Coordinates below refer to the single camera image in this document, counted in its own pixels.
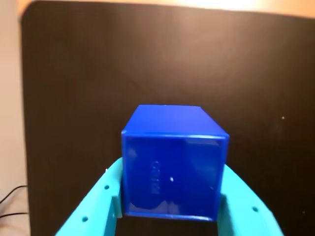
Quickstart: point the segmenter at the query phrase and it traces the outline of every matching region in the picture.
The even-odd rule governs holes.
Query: mounting hole
[[[88,220],[88,217],[87,216],[83,216],[82,222],[86,222],[87,220]]]

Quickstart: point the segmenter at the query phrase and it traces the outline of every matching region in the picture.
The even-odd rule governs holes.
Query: blue plastic box
[[[122,131],[125,214],[216,220],[228,139],[200,107],[138,106]]]

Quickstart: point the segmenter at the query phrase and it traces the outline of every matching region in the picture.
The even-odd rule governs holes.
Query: wire
[[[16,212],[16,213],[10,213],[10,214],[5,214],[5,215],[0,215],[0,219],[7,217],[7,216],[11,216],[11,215],[27,215],[28,212]]]
[[[11,190],[11,192],[8,193],[8,195],[6,195],[1,201],[0,201],[0,204],[4,202],[5,199],[7,199],[15,190],[19,189],[19,188],[27,188],[27,185],[20,185],[20,186],[17,186],[15,188],[13,188]]]

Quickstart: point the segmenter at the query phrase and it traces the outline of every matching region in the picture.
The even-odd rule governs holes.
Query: wooden surface
[[[22,15],[32,0],[17,0],[18,13]],[[267,12],[275,14],[315,17],[314,0],[66,0],[84,2],[128,2],[204,7],[211,9]]]
[[[0,199],[27,183],[23,133],[20,47],[16,2],[0,1]],[[27,189],[19,189],[0,205],[0,215],[28,212]],[[0,235],[30,235],[29,216],[0,219]]]
[[[312,235],[314,38],[314,19],[299,17],[33,4],[22,43],[34,236],[58,230],[121,155],[120,132],[143,103],[201,106],[230,135],[228,165],[284,234]],[[167,224],[123,217],[116,235],[177,235]]]

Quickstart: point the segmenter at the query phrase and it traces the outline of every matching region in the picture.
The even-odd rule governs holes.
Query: black surface
[[[33,236],[55,233],[121,155],[120,131],[143,103],[202,106],[230,134],[228,165],[283,232],[313,229],[314,20],[36,2],[22,18],[22,46]],[[156,222],[126,217],[116,234],[178,232]],[[191,234],[210,235],[203,229]]]

